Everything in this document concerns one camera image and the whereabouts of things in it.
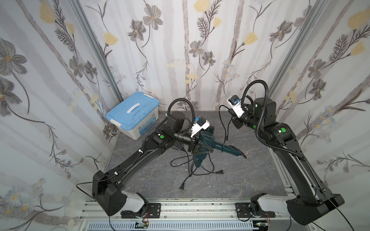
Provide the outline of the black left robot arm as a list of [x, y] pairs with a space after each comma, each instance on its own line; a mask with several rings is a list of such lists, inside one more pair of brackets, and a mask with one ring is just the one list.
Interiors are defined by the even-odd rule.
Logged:
[[184, 113], [168, 110], [166, 118], [144, 139], [142, 146], [135, 153], [108, 172], [100, 170], [94, 174], [92, 198], [108, 216], [115, 215], [120, 210], [142, 216], [147, 210], [146, 200], [139, 193], [126, 193], [126, 183], [150, 161], [177, 143], [188, 146], [191, 151], [199, 149], [199, 138], [196, 135], [209, 128], [210, 123], [203, 117], [195, 116], [194, 107], [189, 100], [182, 101], [191, 109], [191, 120], [187, 126], [184, 126]]

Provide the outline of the dark green hair dryer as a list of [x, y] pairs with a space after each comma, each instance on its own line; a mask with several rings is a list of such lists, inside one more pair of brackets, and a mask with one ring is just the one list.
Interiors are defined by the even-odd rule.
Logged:
[[201, 167], [203, 160], [205, 160], [209, 154], [213, 153], [214, 150], [225, 152], [236, 157], [242, 156], [244, 158], [247, 158], [246, 155], [237, 147], [233, 145], [228, 146], [224, 145], [223, 143], [216, 142], [214, 136], [214, 129], [215, 129], [214, 126], [210, 126], [206, 130], [200, 131], [198, 135], [195, 135], [199, 136], [199, 145], [200, 145], [199, 153], [192, 153], [193, 161], [197, 168]]

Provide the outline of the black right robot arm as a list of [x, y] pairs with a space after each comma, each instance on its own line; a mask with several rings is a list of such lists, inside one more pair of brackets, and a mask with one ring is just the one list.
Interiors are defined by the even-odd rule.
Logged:
[[277, 155], [298, 194], [274, 196], [260, 193], [251, 198], [250, 213], [256, 217], [267, 212], [285, 214], [297, 223], [307, 225], [338, 209], [345, 200], [340, 194], [332, 193], [314, 171], [290, 126], [276, 121], [276, 102], [268, 95], [267, 83], [254, 80], [241, 98], [234, 95], [228, 100], [229, 113], [237, 129], [243, 126], [253, 129], [257, 140]]

